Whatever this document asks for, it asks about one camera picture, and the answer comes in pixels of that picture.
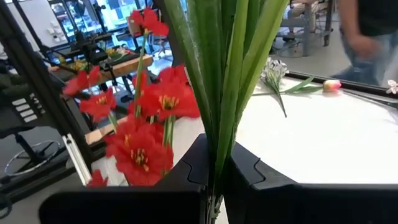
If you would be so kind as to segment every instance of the yellow stamen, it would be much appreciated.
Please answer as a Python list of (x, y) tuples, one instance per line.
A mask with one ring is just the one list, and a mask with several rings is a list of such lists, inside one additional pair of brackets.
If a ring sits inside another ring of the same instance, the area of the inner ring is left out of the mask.
[(148, 157), (145, 156), (145, 149), (137, 149), (131, 151), (131, 159), (136, 162), (137, 165), (144, 168), (145, 172), (149, 172)]
[(106, 104), (106, 97), (103, 96), (100, 99), (98, 99), (97, 104), (102, 104), (102, 105)]
[(127, 146), (127, 147), (130, 146), (130, 144), (129, 144), (130, 138), (131, 138), (131, 135), (130, 135), (130, 134), (125, 134), (125, 135), (124, 135), (124, 145)]
[(159, 97), (159, 103), (162, 105), (163, 110), (171, 110), (175, 108), (179, 102), (180, 100), (176, 97), (169, 97), (167, 95)]

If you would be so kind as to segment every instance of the green stem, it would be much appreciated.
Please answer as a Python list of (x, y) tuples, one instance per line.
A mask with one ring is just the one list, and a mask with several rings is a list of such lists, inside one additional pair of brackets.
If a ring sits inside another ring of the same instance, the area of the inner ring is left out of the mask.
[(116, 120), (116, 117), (112, 114), (112, 112), (108, 115), (108, 119), (113, 126), (114, 132), (116, 133), (116, 128), (118, 128), (118, 121)]
[(175, 124), (175, 116), (171, 116), (170, 124), (169, 124), (169, 144), (170, 144), (170, 146), (173, 146), (174, 124)]
[[(145, 30), (144, 32), (144, 40), (142, 41), (142, 47), (141, 47), (141, 52), (139, 54), (139, 61), (138, 61), (138, 67), (137, 67), (137, 81), (136, 81), (136, 95), (134, 96), (134, 100), (138, 99), (141, 96), (141, 78), (142, 78), (142, 66), (143, 62), (142, 59), (144, 58), (144, 52), (145, 52), (145, 43), (147, 41), (148, 37), (148, 31)], [(136, 117), (141, 115), (141, 107), (136, 106)]]
[(167, 146), (167, 140), (168, 140), (168, 135), (169, 135), (169, 118), (166, 118), (166, 120), (164, 121), (164, 128), (163, 128), (163, 141), (162, 141), (162, 145), (163, 146)]
[(280, 93), (279, 93), (278, 91), (275, 91), (275, 94), (277, 95), (277, 97), (278, 97), (278, 99), (279, 99), (280, 107), (282, 108), (282, 111), (283, 111), (284, 114), (285, 114), (285, 118), (287, 118), (286, 109), (285, 109), (284, 102), (282, 101), (282, 97), (281, 97), (281, 95), (280, 95)]

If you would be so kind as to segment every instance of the black shirt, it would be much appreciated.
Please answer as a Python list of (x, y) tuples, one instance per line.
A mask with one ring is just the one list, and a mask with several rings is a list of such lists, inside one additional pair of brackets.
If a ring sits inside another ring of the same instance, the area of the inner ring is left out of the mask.
[(359, 29), (363, 35), (391, 34), (398, 30), (398, 0), (358, 0)]

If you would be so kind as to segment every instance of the white flower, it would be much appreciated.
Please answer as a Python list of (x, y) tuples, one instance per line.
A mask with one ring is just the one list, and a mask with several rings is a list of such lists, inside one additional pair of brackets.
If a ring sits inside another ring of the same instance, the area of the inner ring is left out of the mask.
[(386, 91), (386, 93), (393, 93), (397, 94), (398, 91), (398, 83), (395, 82), (394, 80), (388, 80), (388, 85), (390, 86), (390, 89)]
[(272, 60), (270, 57), (267, 59), (266, 66), (262, 70), (261, 79), (266, 81), (269, 79), (276, 79), (279, 83), (282, 77), (288, 73), (287, 65), (280, 60)]
[(123, 56), (127, 54), (127, 50), (124, 47), (119, 47), (116, 49), (116, 51)]

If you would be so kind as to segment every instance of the black metal stand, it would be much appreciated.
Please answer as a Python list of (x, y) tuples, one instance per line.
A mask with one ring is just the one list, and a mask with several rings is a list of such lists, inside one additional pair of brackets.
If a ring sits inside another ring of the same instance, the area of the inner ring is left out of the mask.
[(31, 161), (33, 164), (37, 165), (43, 161), (42, 158), (40, 158), (31, 148), (31, 146), (26, 142), (26, 140), (19, 134), (15, 133), (15, 140), (16, 142), (21, 145), (21, 147), (24, 149), (26, 154), (30, 157)]

